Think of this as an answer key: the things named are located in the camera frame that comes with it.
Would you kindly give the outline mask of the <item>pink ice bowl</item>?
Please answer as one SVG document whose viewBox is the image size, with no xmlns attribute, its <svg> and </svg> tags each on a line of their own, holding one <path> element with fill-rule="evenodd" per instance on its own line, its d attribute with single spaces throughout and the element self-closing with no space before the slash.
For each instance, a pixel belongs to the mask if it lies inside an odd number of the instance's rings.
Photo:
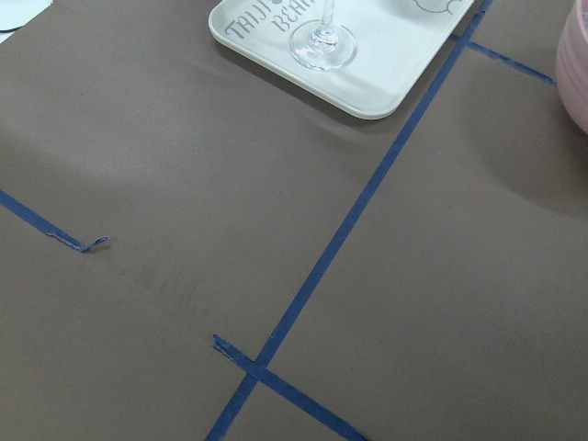
<svg viewBox="0 0 588 441">
<path fill-rule="evenodd" d="M 560 101 L 587 132 L 587 2 L 575 1 L 560 33 L 555 74 Z"/>
</svg>

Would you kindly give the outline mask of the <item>cream bear tray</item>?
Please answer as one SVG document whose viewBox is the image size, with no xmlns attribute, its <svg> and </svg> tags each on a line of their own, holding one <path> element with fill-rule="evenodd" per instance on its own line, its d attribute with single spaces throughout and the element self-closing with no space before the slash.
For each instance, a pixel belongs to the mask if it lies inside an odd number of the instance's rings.
<svg viewBox="0 0 588 441">
<path fill-rule="evenodd" d="M 336 23 L 356 39 L 356 56 L 330 73 L 303 67 L 289 52 L 292 32 L 319 24 L 321 1 L 221 1 L 209 14 L 216 41 L 360 119 L 393 113 L 470 1 L 338 1 Z"/>
</svg>

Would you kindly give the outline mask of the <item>clear wine glass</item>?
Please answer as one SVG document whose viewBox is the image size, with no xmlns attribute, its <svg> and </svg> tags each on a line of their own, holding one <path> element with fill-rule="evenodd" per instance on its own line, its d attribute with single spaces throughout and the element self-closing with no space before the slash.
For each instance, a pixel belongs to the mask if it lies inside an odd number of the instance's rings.
<svg viewBox="0 0 588 441">
<path fill-rule="evenodd" d="M 289 37 L 290 55 L 307 69 L 334 71 L 356 57 L 356 38 L 348 28 L 334 22 L 334 7 L 335 1 L 325 1 L 322 17 L 299 25 Z"/>
</svg>

